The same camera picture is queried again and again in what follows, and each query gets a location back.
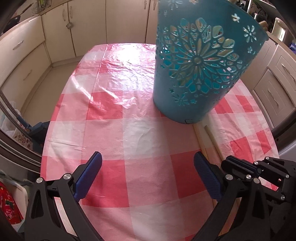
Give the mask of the blue handled metal mop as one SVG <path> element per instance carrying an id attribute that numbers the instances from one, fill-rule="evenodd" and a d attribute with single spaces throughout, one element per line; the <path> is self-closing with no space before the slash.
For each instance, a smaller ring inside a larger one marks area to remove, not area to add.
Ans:
<path id="1" fill-rule="evenodd" d="M 30 125 L 15 108 L 15 102 L 8 101 L 2 90 L 1 112 L 4 115 L 4 120 L 8 120 L 13 126 L 13 130 L 8 130 L 11 133 L 11 138 L 27 149 L 41 154 L 50 122 L 38 122 L 33 126 Z"/>

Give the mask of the teal perforated plastic basket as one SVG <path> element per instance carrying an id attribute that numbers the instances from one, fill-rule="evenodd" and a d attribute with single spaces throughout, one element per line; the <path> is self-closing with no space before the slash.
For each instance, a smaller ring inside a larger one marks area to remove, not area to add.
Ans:
<path id="1" fill-rule="evenodd" d="M 201 121 L 267 40 L 260 24 L 230 1 L 159 1 L 154 104 L 178 123 Z"/>

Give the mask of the pink checkered plastic tablecloth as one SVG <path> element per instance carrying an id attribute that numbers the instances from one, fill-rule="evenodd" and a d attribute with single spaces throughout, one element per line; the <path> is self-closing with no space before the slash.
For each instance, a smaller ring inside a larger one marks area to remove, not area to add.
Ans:
<path id="1" fill-rule="evenodd" d="M 105 240 L 191 240 L 214 207 L 193 164 L 200 150 L 193 126 L 154 105 L 154 65 L 154 45 L 87 48 L 50 121 L 46 180 L 102 154 L 80 205 Z"/>

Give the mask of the white lower kitchen cabinets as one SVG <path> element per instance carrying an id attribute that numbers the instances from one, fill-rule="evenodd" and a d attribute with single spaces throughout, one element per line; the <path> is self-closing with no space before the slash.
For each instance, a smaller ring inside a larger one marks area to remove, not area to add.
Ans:
<path id="1" fill-rule="evenodd" d="M 1 38 L 1 90 L 18 110 L 25 111 L 41 76 L 57 63 L 77 61 L 100 44 L 156 42 L 158 1 L 52 1 L 39 14 L 19 9 L 21 21 Z M 273 126 L 295 107 L 295 57 L 274 35 L 241 79 L 259 89 L 265 71 L 271 71 L 287 94 L 275 103 L 261 104 Z"/>

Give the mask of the round wooden chopstick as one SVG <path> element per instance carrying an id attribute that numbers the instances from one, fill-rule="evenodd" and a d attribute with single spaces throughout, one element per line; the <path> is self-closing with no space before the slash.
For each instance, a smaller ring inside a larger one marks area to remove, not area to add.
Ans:
<path id="1" fill-rule="evenodd" d="M 220 149 L 220 147 L 219 147 L 219 145 L 218 145 L 218 143 L 217 143 L 217 141 L 216 141 L 214 135 L 212 134 L 210 128 L 209 128 L 208 126 L 204 126 L 204 129 L 205 129 L 206 133 L 208 134 L 208 136 L 209 136 L 211 142 L 213 143 L 213 146 L 215 147 L 216 152 L 218 153 L 218 155 L 219 155 L 221 161 L 223 161 L 225 158 L 224 158 L 224 156 L 223 156 L 223 154 L 222 154 L 222 152 L 221 152 L 221 149 Z"/>

